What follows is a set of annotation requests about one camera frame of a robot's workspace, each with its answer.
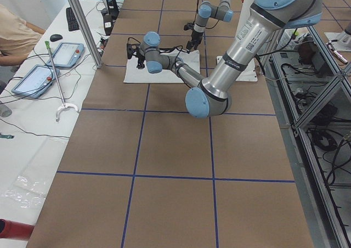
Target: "person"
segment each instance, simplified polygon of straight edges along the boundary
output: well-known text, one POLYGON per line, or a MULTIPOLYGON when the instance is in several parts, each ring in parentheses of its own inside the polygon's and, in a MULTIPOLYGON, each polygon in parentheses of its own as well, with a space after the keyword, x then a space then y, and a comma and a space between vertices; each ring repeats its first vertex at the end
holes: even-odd
POLYGON ((21 65, 44 33, 0 4, 0 66, 21 65))

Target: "table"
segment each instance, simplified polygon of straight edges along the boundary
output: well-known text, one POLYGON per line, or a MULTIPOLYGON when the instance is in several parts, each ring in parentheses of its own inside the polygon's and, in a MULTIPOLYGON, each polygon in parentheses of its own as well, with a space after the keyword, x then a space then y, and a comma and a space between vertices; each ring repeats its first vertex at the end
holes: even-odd
MULTIPOLYGON (((81 6, 93 38, 96 43, 100 40, 100 34, 104 35, 103 19, 100 12, 96 9, 98 1, 83 0, 81 6)), ((60 11, 54 19, 46 33, 35 47, 35 52, 38 54, 47 53, 44 41, 48 41, 50 35, 58 33, 63 35, 63 39, 57 42, 51 42, 52 50, 59 45, 60 42, 78 42, 85 46, 84 38, 80 30, 68 32, 66 21, 66 7, 60 11)), ((83 57, 89 54, 86 47, 83 57)), ((43 56, 44 61, 49 59, 48 56, 43 56)), ((16 73, 16 77, 23 77, 36 64, 43 64, 39 58, 26 60, 16 73)), ((94 61, 91 56, 87 56, 85 61, 77 67, 77 71, 71 71, 67 76, 60 78, 60 83, 64 91, 65 97, 69 97, 72 93, 72 98, 67 100, 76 104, 79 109, 82 107, 83 100, 89 90, 90 84, 95 74, 94 61), (73 92, 76 82, 79 80, 76 90, 73 92)), ((12 80, 8 84, 6 90, 10 91, 17 81, 12 80)), ((2 102, 16 100, 14 97, 8 97, 9 93, 4 91, 0 97, 2 102)), ((41 98, 59 97, 59 92, 56 83, 42 95, 41 98)), ((62 104, 59 98, 47 100, 18 100, 7 104, 12 110, 12 115, 3 120, 13 123, 28 132, 36 134, 50 134, 53 136, 69 137, 78 118, 78 113, 75 110, 63 111, 60 114, 60 121, 55 121, 55 113, 57 108, 62 104)), ((67 146, 68 139, 51 138, 51 137, 36 137, 31 134, 23 133, 16 127, 0 122, 0 132, 3 134, 12 134, 14 139, 1 139, 0 149, 2 153, 2 175, 0 176, 0 193, 4 194, 8 189, 13 190, 13 183, 18 176, 30 175, 30 183, 36 182, 35 188, 48 191, 52 179, 55 175, 58 164, 67 146)), ((28 224, 35 224, 42 204, 38 203, 35 208, 35 202, 31 204, 31 208, 21 208, 20 204, 9 198, 0 198, 1 209, 0 218, 19 221, 28 224)), ((0 241, 0 247, 25 247, 25 241, 5 240, 0 241)))
MULTIPOLYGON (((231 45, 241 6, 206 31, 202 74, 231 45)), ((28 248, 313 247, 264 77, 235 83, 232 108, 201 120, 183 84, 123 84, 127 38, 154 30, 160 47, 185 44, 195 7, 124 1, 28 248)))

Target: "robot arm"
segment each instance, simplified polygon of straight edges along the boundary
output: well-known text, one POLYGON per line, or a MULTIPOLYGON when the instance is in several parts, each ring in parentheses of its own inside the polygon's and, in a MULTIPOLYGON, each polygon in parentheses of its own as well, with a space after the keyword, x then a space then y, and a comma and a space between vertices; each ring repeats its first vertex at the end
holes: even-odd
POLYGON ((321 18, 322 0, 254 0, 250 17, 209 77, 203 77, 179 58, 160 55, 159 36, 149 32, 141 44, 147 67, 157 73, 171 69, 191 89, 186 94, 188 112, 205 118, 225 113, 231 106, 229 88, 275 30, 305 27, 321 18))
POLYGON ((233 17, 233 11, 230 10, 231 0, 220 0, 219 6, 212 5, 209 1, 201 3, 199 14, 192 23, 187 23, 184 30, 192 29, 191 41, 186 45, 187 50, 192 48, 197 49, 197 46, 202 41, 203 33, 205 32, 209 18, 230 22, 233 17))

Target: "metal pole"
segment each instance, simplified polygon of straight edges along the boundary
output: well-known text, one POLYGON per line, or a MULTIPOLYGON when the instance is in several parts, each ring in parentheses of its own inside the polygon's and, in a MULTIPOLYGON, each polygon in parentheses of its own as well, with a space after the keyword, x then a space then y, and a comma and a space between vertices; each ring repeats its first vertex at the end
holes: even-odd
POLYGON ((94 59, 95 65, 97 68, 101 68, 101 56, 98 52, 98 49, 95 45, 93 35, 90 31, 89 25, 87 23, 86 17, 84 15, 82 6, 79 3, 79 0, 68 0, 74 15, 78 21, 80 30, 82 31, 83 37, 86 41, 87 47, 94 59))

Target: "white paper sheet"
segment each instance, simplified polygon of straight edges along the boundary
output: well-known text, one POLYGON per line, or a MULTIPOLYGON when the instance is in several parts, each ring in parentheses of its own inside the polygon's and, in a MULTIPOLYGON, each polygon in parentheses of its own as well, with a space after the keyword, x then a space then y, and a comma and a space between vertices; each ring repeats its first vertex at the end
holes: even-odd
MULTIPOLYGON (((175 50, 171 53, 167 53, 167 55, 176 56, 178 53, 179 51, 175 50)), ((192 69, 200 73, 200 52, 198 50, 190 52, 189 54, 181 52, 179 57, 182 58, 192 69)), ((151 74, 148 72, 146 65, 145 68, 139 70, 137 64, 138 59, 136 57, 132 57, 127 61, 124 83, 184 83, 172 71, 162 70, 158 74, 151 74)))

